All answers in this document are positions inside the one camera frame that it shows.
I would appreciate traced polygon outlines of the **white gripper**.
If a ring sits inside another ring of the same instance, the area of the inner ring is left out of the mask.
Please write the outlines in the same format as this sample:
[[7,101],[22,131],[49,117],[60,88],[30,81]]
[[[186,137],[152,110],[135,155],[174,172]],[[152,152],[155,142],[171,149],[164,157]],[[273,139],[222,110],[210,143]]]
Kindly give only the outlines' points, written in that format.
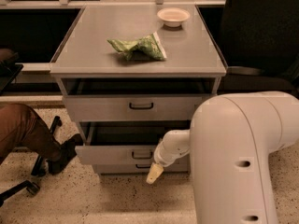
[[164,167],[172,165],[179,156],[179,151],[168,145],[165,142],[158,144],[154,151],[154,161],[149,168],[149,173],[146,179],[148,184],[153,184],[158,177],[163,173]]

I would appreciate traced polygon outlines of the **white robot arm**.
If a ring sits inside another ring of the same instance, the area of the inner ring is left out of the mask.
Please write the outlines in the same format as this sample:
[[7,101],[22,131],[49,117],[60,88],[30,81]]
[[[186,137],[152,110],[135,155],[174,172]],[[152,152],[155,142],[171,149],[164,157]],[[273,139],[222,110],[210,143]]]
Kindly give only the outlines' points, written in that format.
[[188,130],[172,130],[154,151],[147,182],[190,157],[198,224],[278,224],[269,154],[299,138],[299,101],[281,91],[204,101]]

